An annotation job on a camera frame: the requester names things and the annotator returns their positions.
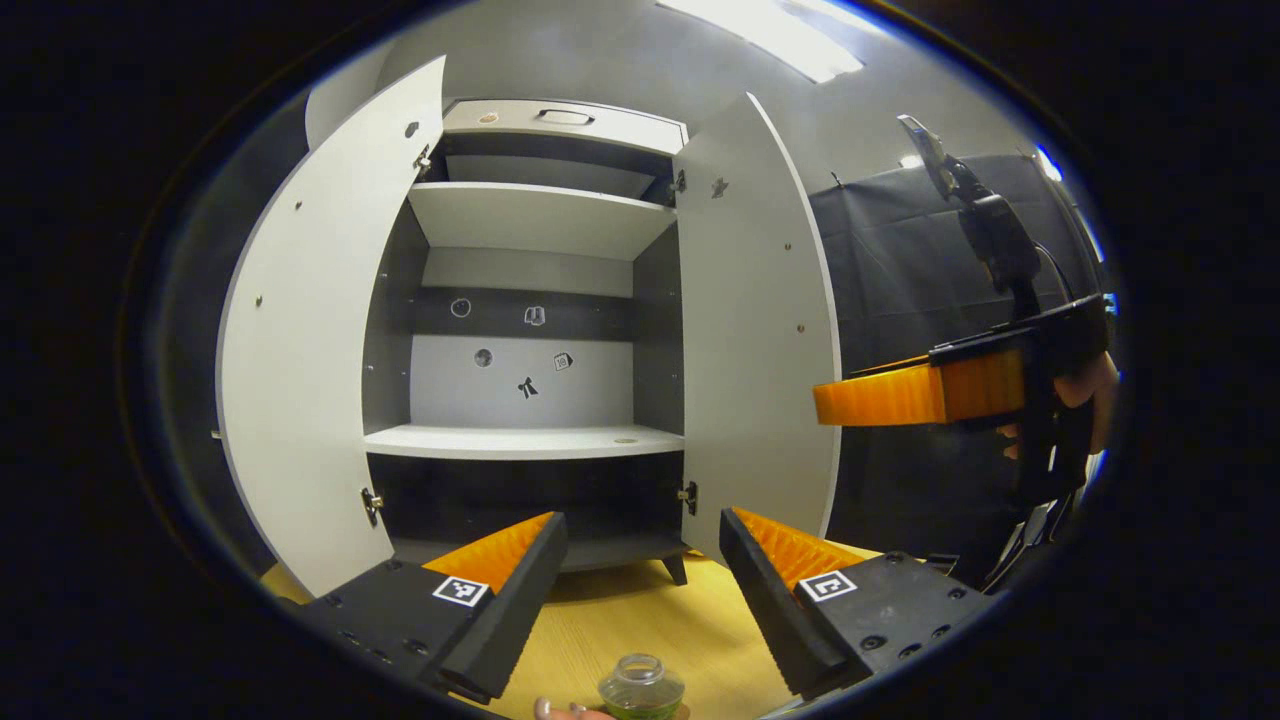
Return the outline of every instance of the cabinet drawer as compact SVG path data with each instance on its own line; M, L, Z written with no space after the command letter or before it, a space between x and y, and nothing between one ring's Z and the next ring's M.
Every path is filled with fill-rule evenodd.
M460 100L444 115L444 132L577 137L667 156L678 152L687 138L684 123L620 108L553 100Z

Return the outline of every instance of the drawer handle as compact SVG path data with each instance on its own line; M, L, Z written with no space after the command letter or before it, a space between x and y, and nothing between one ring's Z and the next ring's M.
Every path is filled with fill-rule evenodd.
M595 122L595 118L593 115L588 115L586 113L579 113L577 110L561 110L559 108L543 108L541 110L538 111L538 119L545 120L547 113L567 113L570 115L582 115L584 118L586 118L586 122L582 123L584 126L589 126Z

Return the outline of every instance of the open cabinet door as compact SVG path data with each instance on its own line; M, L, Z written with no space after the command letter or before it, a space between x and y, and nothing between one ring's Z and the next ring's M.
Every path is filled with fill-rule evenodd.
M365 323L415 160L440 138L444 58L370 99L302 159L259 218L223 307L218 420L275 557L312 596L392 556L366 511Z
M813 386L840 379L836 309L809 199L753 95L703 123L673 164L685 484L698 484L682 537L723 562L727 506L826 533L840 428L818 424Z

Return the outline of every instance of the cabinet leg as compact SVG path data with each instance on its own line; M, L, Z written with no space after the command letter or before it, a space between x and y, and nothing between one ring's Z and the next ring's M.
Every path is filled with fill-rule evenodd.
M685 574L685 553L678 552L676 555L668 555L662 559L662 564L667 566L667 571L671 573L671 579L676 582L677 585L687 585L689 575Z

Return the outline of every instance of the wooden table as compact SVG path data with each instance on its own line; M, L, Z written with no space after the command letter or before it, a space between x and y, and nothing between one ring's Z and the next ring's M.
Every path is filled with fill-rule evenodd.
M557 707L599 706L596 683L632 652L655 655L684 678L690 717L758 717L791 701L733 575L694 555L685 566L682 587L657 560L561 575L507 691L486 708L524 720L539 696ZM262 579L276 594L306 602L285 578L274 568Z

